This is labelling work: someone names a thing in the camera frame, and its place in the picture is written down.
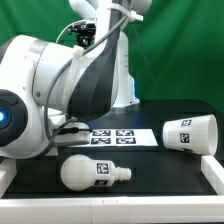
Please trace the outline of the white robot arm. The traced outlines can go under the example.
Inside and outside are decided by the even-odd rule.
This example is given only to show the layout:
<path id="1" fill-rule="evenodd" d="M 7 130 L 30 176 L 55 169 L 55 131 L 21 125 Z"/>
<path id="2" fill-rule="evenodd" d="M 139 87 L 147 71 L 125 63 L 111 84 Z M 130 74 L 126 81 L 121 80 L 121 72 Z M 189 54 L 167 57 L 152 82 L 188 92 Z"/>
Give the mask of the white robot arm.
<path id="1" fill-rule="evenodd" d="M 84 120 L 110 111 L 124 68 L 127 23 L 142 20 L 153 0 L 68 0 L 94 44 L 67 47 L 19 35 L 0 46 L 0 156 L 28 159 L 54 144 L 48 110 Z"/>

